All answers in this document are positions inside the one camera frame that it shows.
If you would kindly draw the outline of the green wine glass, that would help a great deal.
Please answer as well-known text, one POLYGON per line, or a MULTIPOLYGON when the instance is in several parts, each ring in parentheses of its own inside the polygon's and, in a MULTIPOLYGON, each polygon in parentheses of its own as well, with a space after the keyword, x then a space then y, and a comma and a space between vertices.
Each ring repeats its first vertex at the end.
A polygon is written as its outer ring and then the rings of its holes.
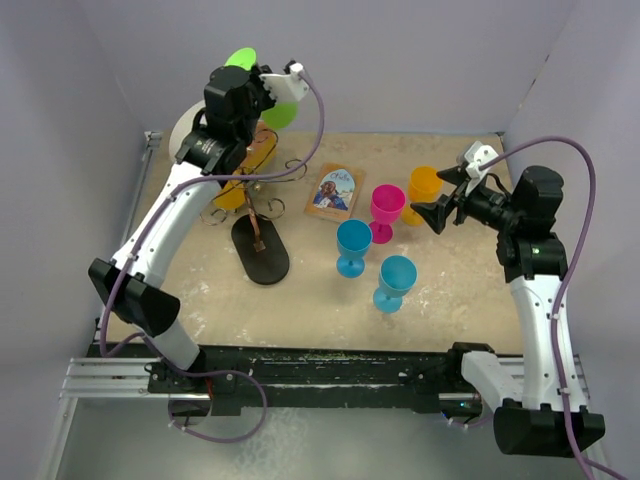
MULTIPOLYGON (((231 54, 225 62, 226 66, 237 66, 250 70, 257 65, 257 53, 251 47, 243 47, 231 54)), ((276 101, 276 105, 261 114, 263 123, 272 130, 281 130, 289 126, 298 114, 297 102, 276 101)))

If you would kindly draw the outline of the orange wine glass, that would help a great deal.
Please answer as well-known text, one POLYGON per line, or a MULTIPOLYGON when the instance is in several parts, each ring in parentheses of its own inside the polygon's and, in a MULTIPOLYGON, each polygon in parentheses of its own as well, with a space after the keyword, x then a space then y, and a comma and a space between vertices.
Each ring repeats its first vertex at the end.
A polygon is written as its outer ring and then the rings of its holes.
POLYGON ((411 209, 411 203, 435 202, 443 187, 443 181, 437 176, 437 170, 430 166, 415 168, 410 176, 407 190, 407 205, 401 213, 401 220, 409 226, 418 226, 424 222, 422 217, 411 209))
POLYGON ((228 181, 216 195, 213 203, 216 208, 226 211, 236 210, 245 203, 244 183, 239 180, 228 181))

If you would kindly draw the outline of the orange wine glass front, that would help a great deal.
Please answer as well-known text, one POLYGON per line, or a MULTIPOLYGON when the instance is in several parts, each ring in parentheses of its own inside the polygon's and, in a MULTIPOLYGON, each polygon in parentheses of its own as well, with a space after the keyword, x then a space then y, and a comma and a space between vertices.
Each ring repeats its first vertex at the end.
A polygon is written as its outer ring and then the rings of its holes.
POLYGON ((216 195, 213 203, 216 208, 226 211, 236 210, 245 203, 244 183, 239 180, 228 181, 216 195))

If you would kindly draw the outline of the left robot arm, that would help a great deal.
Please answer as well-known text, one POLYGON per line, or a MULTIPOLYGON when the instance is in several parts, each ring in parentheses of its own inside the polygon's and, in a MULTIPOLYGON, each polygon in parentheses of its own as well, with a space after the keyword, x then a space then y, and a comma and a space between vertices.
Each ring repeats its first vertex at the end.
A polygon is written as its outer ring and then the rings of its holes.
POLYGON ((132 325, 138 337, 172 367, 170 378, 184 392, 202 387, 206 355, 186 333, 180 301, 162 289, 168 268, 205 206, 227 184, 259 180, 244 166, 261 114, 277 97, 267 65, 227 64, 204 88, 204 105, 181 141, 168 180, 131 238, 110 259, 95 259, 89 277, 104 303, 100 353, 112 357, 105 334, 111 315, 132 325))

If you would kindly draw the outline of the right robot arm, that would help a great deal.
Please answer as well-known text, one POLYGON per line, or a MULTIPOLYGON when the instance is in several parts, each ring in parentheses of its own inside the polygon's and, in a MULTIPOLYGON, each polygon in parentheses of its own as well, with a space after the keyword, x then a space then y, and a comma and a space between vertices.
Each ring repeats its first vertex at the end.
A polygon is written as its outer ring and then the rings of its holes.
POLYGON ((472 386, 493 414, 500 451, 507 455, 577 457, 605 434, 590 412, 577 376, 562 287, 569 278, 566 250, 553 232, 564 181, 542 166, 524 170, 512 192, 491 189, 461 167, 438 178, 454 191, 412 209, 435 232, 448 221, 472 218, 497 233, 496 255, 516 306, 524 338, 523 379, 517 381, 488 347, 458 345, 445 366, 456 391, 472 386))

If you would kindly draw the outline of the orange wine glass back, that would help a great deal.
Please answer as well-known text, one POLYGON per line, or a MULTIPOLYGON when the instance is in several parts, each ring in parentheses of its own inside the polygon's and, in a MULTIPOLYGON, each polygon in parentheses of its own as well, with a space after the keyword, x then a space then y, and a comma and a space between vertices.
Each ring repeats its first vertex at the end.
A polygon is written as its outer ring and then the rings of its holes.
POLYGON ((401 220, 409 226, 418 226, 424 222, 422 217, 411 209, 411 203, 435 202, 443 187, 443 181, 437 176, 437 170, 430 166, 415 168, 410 176, 407 190, 407 205, 401 213, 401 220))

